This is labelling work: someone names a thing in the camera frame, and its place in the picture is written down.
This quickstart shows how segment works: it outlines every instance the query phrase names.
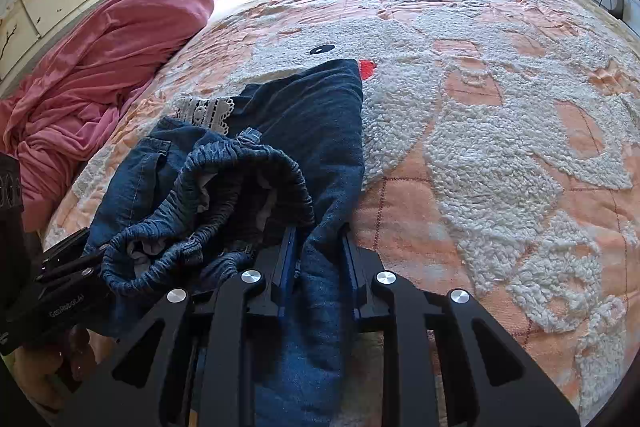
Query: pink bedspread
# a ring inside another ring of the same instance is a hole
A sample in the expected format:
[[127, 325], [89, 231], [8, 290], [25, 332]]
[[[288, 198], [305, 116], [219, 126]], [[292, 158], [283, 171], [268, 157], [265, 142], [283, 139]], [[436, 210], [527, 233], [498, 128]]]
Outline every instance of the pink bedspread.
[[80, 162], [104, 145], [214, 0], [108, 0], [0, 102], [0, 150], [20, 161], [25, 229], [47, 224]]

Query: jeans pocket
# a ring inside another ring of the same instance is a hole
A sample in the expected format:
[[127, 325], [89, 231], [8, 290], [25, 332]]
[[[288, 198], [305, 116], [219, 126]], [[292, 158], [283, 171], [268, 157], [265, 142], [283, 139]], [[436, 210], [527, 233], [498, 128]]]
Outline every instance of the jeans pocket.
[[170, 147], [170, 141], [146, 137], [130, 150], [95, 213], [84, 253], [92, 253], [153, 211], [158, 172]]
[[140, 140], [134, 149], [138, 152], [136, 156], [139, 158], [136, 161], [137, 165], [130, 172], [127, 187], [129, 201], [122, 207], [129, 209], [126, 227], [141, 221], [153, 212], [159, 170], [164, 165], [170, 147], [170, 141], [146, 137]]

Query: denim jeans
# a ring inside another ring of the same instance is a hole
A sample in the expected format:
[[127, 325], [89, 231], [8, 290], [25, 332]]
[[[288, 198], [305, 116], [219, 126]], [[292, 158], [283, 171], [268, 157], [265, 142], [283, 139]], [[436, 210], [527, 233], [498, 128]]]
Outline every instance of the denim jeans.
[[[328, 425], [339, 404], [349, 350], [337, 237], [358, 202], [364, 173], [358, 63], [331, 60], [267, 84], [250, 84], [233, 101], [228, 137], [165, 118], [140, 141], [111, 181], [87, 251], [109, 242], [102, 276], [117, 295], [111, 317], [122, 317], [127, 309], [140, 313], [168, 284], [177, 285], [174, 266], [196, 270], [199, 288], [215, 287], [221, 280], [219, 275], [208, 279], [216, 272], [210, 265], [220, 260], [208, 257], [206, 246], [220, 231], [222, 218], [190, 239], [175, 241], [138, 279], [126, 242], [193, 233], [195, 180], [203, 172], [228, 172], [211, 197], [216, 215], [228, 216], [225, 204], [240, 190], [235, 176], [260, 163], [271, 186], [279, 187], [266, 235], [287, 219], [302, 227], [312, 223], [302, 242], [300, 276], [286, 323], [278, 331], [261, 331], [255, 353], [257, 425]], [[264, 145], [242, 145], [252, 139], [251, 133], [242, 136], [247, 127], [262, 134]], [[234, 155], [246, 161], [244, 166]]]

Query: bed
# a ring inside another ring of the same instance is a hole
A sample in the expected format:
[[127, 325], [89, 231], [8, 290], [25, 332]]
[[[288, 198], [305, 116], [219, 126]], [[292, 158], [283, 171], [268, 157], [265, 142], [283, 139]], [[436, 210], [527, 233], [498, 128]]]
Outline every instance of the bed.
[[[639, 44], [591, 0], [221, 0], [80, 173], [45, 247], [91, 224], [181, 94], [367, 60], [357, 242], [421, 288], [472, 291], [585, 424], [640, 347]], [[381, 396], [382, 338], [361, 335], [333, 425], [379, 425]]]

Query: bedspread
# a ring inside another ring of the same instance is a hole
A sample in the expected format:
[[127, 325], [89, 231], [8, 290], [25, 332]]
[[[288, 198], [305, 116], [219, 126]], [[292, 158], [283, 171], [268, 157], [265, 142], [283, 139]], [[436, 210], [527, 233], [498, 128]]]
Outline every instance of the bedspread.
[[46, 227], [82, 161], [154, 74], [202, 29], [214, 0], [107, 0], [0, 102], [0, 150], [18, 158], [25, 230]]
[[[638, 42], [590, 0], [257, 0], [160, 71], [47, 246], [90, 224], [180, 93], [237, 94], [342, 57], [374, 66], [359, 245], [421, 288], [472, 291], [586, 422], [640, 344]], [[381, 353], [360, 336], [334, 425], [380, 424]]]

